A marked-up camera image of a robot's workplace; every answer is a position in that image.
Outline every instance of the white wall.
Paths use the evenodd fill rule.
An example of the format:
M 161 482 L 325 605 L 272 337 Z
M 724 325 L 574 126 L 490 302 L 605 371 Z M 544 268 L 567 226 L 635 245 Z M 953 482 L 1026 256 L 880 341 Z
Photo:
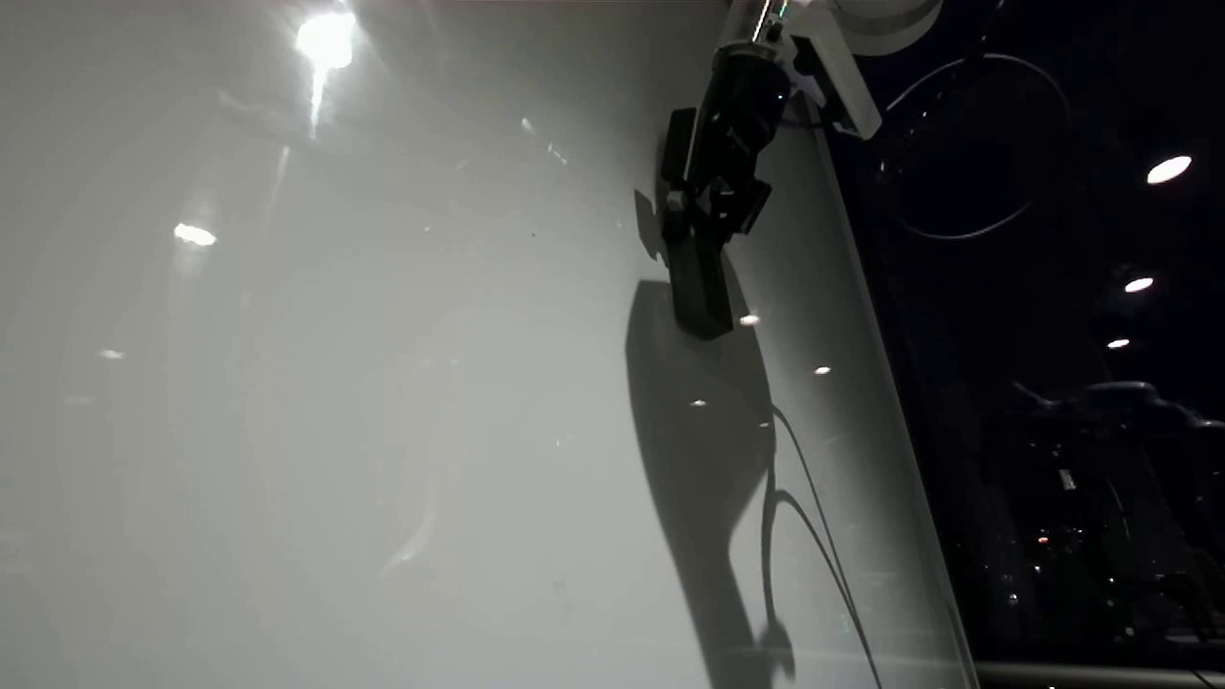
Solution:
M 873 685 L 792 513 L 758 643 L 769 406 L 884 685 L 965 685 L 823 149 L 731 253 L 758 329 L 643 253 L 720 4 L 368 0 L 314 126 L 306 8 L 4 0 L 0 685 Z

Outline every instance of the dark background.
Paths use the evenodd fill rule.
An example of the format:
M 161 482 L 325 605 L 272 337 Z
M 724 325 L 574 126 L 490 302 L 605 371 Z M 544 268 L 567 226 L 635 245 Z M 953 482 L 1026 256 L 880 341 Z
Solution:
M 831 138 L 980 658 L 1225 666 L 1221 42 L 1214 0 L 946 0 Z

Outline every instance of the cable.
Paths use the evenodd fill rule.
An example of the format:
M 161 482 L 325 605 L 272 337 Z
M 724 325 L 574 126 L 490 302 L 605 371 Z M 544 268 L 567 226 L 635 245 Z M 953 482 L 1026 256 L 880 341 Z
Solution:
M 1068 92 L 1060 88 L 1060 80 L 1057 80 L 1053 73 L 1045 73 L 1037 61 L 1026 61 L 1026 57 L 1018 57 L 1018 54 L 953 57 L 953 61 L 923 73 L 919 80 L 911 80 L 911 84 L 884 107 L 884 115 L 896 111 L 900 103 L 907 103 L 907 100 L 911 100 L 923 84 L 930 84 L 934 77 L 942 77 L 942 73 L 949 73 L 949 69 L 969 69 L 969 65 L 980 65 L 980 61 L 1018 65 L 1022 73 L 1037 77 L 1037 80 L 1057 96 L 1064 119 L 1072 122 L 1072 100 L 1068 100 Z M 915 237 L 949 241 L 949 245 L 953 245 L 953 241 L 988 237 L 988 233 L 1018 222 L 1018 218 L 1030 214 L 1030 211 L 1034 211 L 1034 199 L 1018 203 L 1014 211 L 999 214 L 995 222 L 984 222 L 984 226 L 961 230 L 961 233 L 934 233 L 934 230 L 915 226 L 915 222 L 903 218 L 903 214 L 896 214 L 896 222 L 900 222 L 907 233 L 915 233 Z
M 884 689 L 880 666 L 877 666 L 877 655 L 873 655 L 873 643 L 869 643 L 869 632 L 865 632 L 865 620 L 861 620 L 861 612 L 858 612 L 858 601 L 854 601 L 854 589 L 850 589 L 842 555 L 838 555 L 838 540 L 835 540 L 831 517 L 827 517 L 823 498 L 819 498 L 819 486 L 815 486 L 815 471 L 812 471 L 812 463 L 808 463 L 808 456 L 804 456 L 804 444 L 800 444 L 796 425 L 789 421 L 789 413 L 773 406 L 773 417 L 781 421 L 781 429 L 789 433 L 789 440 L 792 440 L 792 448 L 796 448 L 796 459 L 800 459 L 808 494 L 812 494 L 812 501 L 815 501 L 815 513 L 819 513 L 819 521 L 823 521 L 827 540 L 819 536 L 819 528 L 812 524 L 812 517 L 804 513 L 804 505 L 796 501 L 796 494 L 777 490 L 777 463 L 769 463 L 769 478 L 766 478 L 766 513 L 769 513 L 769 517 L 762 517 L 762 528 L 773 528 L 773 509 L 777 509 L 777 505 L 789 505 L 789 509 L 804 521 L 804 528 L 808 528 L 808 536 L 815 540 L 827 570 L 835 574 L 835 586 L 838 586 L 838 593 L 842 593 L 842 601 L 846 601 L 850 624 L 854 624 L 854 632 L 858 632 L 858 639 L 861 639 L 861 647 L 865 647 L 865 655 L 869 655 L 873 681 L 877 681 L 877 689 Z M 949 612 L 953 632 L 957 632 L 957 655 L 961 655 L 965 670 L 972 670 L 972 666 L 976 666 L 976 662 L 972 662 L 972 647 L 969 647 L 969 635 L 965 635 L 965 624 L 961 624 L 961 616 L 957 616 L 957 601 L 953 601 L 953 597 L 946 601 L 946 612 Z
M 854 624 L 854 635 L 858 643 L 865 647 L 865 662 L 869 662 L 869 674 L 873 674 L 873 685 L 884 689 L 884 678 L 880 678 L 880 666 L 877 666 L 877 655 L 873 655 L 873 639 L 869 639 L 869 628 L 861 620 L 861 609 L 854 601 L 854 589 L 850 589 L 850 578 L 846 578 L 846 567 L 842 567 L 842 555 L 838 555 L 838 544 L 835 544 L 835 532 L 831 532 L 831 521 L 827 521 L 827 509 L 819 501 L 819 490 L 815 490 L 815 478 L 812 478 L 812 467 L 808 467 L 808 456 L 800 448 L 800 436 L 792 429 L 792 421 L 773 406 L 773 417 L 785 425 L 792 448 L 796 448 L 796 459 L 804 467 L 804 478 L 808 478 L 808 490 L 812 490 L 812 501 L 819 509 L 819 521 L 823 521 L 823 532 L 815 528 L 815 521 L 808 517 L 808 509 L 796 501 L 796 494 L 781 490 L 777 486 L 777 459 L 769 459 L 769 475 L 766 475 L 766 501 L 762 501 L 762 570 L 766 570 L 766 620 L 777 624 L 777 609 L 773 609 L 773 521 L 777 521 L 777 509 L 792 509 L 800 517 L 800 524 L 808 528 L 819 559 L 827 563 L 835 586 L 838 586 L 838 597 L 846 605 L 846 616 Z
M 1191 670 L 1198 678 L 1198 685 L 1217 689 L 1202 670 Z

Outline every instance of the ceiling light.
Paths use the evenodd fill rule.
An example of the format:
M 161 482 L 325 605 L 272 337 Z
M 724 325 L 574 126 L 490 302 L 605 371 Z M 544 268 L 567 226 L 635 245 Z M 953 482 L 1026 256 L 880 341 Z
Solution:
M 180 226 L 176 226 L 176 241 L 211 249 L 211 245 L 218 245 L 218 233 L 211 233 L 211 230 L 203 230 L 203 226 L 180 222 Z
M 337 73 L 352 65 L 352 11 L 318 11 L 306 15 L 295 38 L 295 50 L 318 69 Z
M 1160 165 L 1148 168 L 1148 188 L 1171 184 L 1191 168 L 1191 157 L 1164 157 Z
M 1152 276 L 1137 276 L 1137 279 L 1129 279 L 1122 291 L 1125 291 L 1125 295 L 1141 295 L 1141 291 L 1152 291 L 1152 283 L 1156 283 Z

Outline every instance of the black cable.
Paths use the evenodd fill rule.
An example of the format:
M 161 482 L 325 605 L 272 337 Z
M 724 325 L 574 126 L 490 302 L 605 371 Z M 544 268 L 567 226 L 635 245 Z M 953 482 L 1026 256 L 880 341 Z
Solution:
M 804 444 L 800 444 L 800 436 L 796 436 L 796 425 L 792 425 L 789 413 L 781 413 L 777 406 L 773 406 L 773 417 L 781 421 L 781 429 L 789 433 L 789 440 L 792 440 L 792 448 L 796 448 L 796 459 L 800 459 L 808 494 L 812 494 L 815 513 L 819 513 L 823 532 L 827 532 L 827 544 L 823 544 L 823 536 L 815 532 L 815 524 L 812 524 L 812 517 L 804 513 L 804 505 L 796 501 L 796 494 L 777 490 L 777 463 L 769 463 L 766 505 L 781 501 L 781 505 L 789 505 L 789 509 L 804 521 L 808 536 L 815 540 L 819 555 L 827 559 L 827 567 L 831 567 L 831 574 L 835 574 L 835 582 L 838 582 L 838 593 L 842 593 L 842 601 L 846 601 L 850 624 L 854 624 L 854 632 L 858 632 L 858 639 L 861 639 L 861 647 L 865 647 L 865 655 L 869 655 L 873 681 L 877 681 L 877 689 L 884 689 L 880 670 L 877 670 L 877 655 L 873 655 L 865 620 L 861 620 L 861 612 L 858 612 L 858 601 L 854 601 L 854 589 L 850 589 L 842 555 L 838 555 L 838 540 L 835 540 L 831 517 L 827 517 L 827 509 L 823 509 L 815 475 L 812 475 L 812 467 L 808 467 Z M 965 670 L 972 670 L 976 662 L 972 662 L 972 651 L 969 651 L 969 643 L 965 643 L 965 628 L 961 628 L 957 605 L 946 601 L 946 612 L 949 612 L 949 624 L 953 624 L 953 632 L 957 632 L 961 662 L 965 662 Z
M 877 666 L 877 655 L 873 655 L 873 639 L 869 639 L 869 628 L 865 628 L 861 609 L 858 609 L 858 601 L 854 601 L 854 589 L 850 589 L 850 578 L 846 578 L 846 567 L 842 567 L 842 555 L 838 555 L 838 544 L 835 544 L 827 509 L 823 509 L 823 501 L 819 501 L 819 490 L 815 490 L 808 456 L 804 456 L 804 448 L 800 448 L 800 436 L 796 436 L 792 421 L 789 421 L 777 406 L 773 406 L 773 417 L 789 429 L 789 440 L 792 440 L 792 448 L 796 448 L 796 459 L 800 459 L 800 467 L 804 467 L 812 501 L 815 501 L 815 509 L 819 509 L 819 521 L 823 521 L 823 532 L 827 532 L 827 536 L 815 528 L 815 521 L 812 521 L 808 509 L 796 501 L 796 494 L 789 494 L 789 490 L 777 486 L 777 459 L 769 459 L 766 501 L 762 501 L 766 620 L 777 624 L 777 609 L 773 609 L 773 563 L 769 563 L 769 555 L 773 555 L 777 505 L 789 505 L 789 509 L 800 517 L 800 524 L 808 528 L 819 559 L 827 563 L 827 570 L 831 570 L 831 578 L 835 578 L 835 586 L 838 586 L 838 597 L 842 597 L 842 605 L 846 605 L 846 616 L 850 616 L 850 624 L 854 624 L 854 635 L 858 635 L 858 643 L 865 647 L 865 662 L 869 662 L 873 685 L 884 689 L 884 678 L 880 678 L 880 666 Z
M 1191 670 L 1198 678 L 1198 685 L 1217 689 L 1202 670 Z

